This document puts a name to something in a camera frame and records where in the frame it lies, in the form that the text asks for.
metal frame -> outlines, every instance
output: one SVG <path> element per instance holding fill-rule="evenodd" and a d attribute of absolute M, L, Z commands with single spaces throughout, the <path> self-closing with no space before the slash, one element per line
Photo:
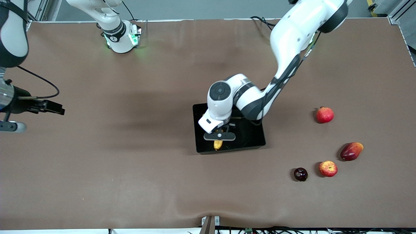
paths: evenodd
<path fill-rule="evenodd" d="M 414 6 L 415 3 L 416 0 L 403 0 L 401 3 L 399 3 L 399 5 L 397 5 L 397 7 L 387 16 L 390 24 L 398 25 L 400 23 L 400 17 L 412 6 Z"/>

table surface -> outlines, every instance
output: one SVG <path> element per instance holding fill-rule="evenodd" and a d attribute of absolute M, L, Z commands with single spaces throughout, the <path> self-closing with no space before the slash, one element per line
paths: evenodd
<path fill-rule="evenodd" d="M 192 105 L 236 73 L 275 74 L 259 21 L 152 22 L 143 47 L 107 49 L 95 24 L 33 23 L 23 67 L 51 80 L 64 116 L 23 113 L 0 134 L 0 229 L 224 226 L 416 227 L 416 69 L 397 26 L 347 19 L 315 50 L 264 118 L 267 145 L 198 155 Z M 19 69 L 5 79 L 53 93 Z M 313 113 L 331 107 L 318 124 Z M 341 162 L 348 142 L 364 151 Z M 339 172 L 318 175 L 332 160 Z M 306 182 L 291 174 L 309 172 Z"/>

white robot link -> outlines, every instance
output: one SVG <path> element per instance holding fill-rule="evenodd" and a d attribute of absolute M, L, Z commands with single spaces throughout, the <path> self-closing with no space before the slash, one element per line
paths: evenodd
<path fill-rule="evenodd" d="M 121 20 L 113 9 L 122 0 L 67 0 L 67 2 L 89 14 L 104 32 L 108 46 L 117 53 L 127 53 L 139 46 L 141 28 L 127 20 Z"/>
<path fill-rule="evenodd" d="M 260 120 L 301 62 L 300 51 L 305 49 L 318 30 L 328 33 L 338 28 L 348 14 L 352 0 L 300 0 L 273 28 L 270 45 L 278 63 L 272 81 L 260 90 L 245 75 L 237 74 L 213 83 L 208 91 L 208 109 L 199 125 L 207 132 L 205 140 L 232 141 L 231 132 L 215 134 L 215 130 L 231 119 L 235 105 L 246 119 Z"/>

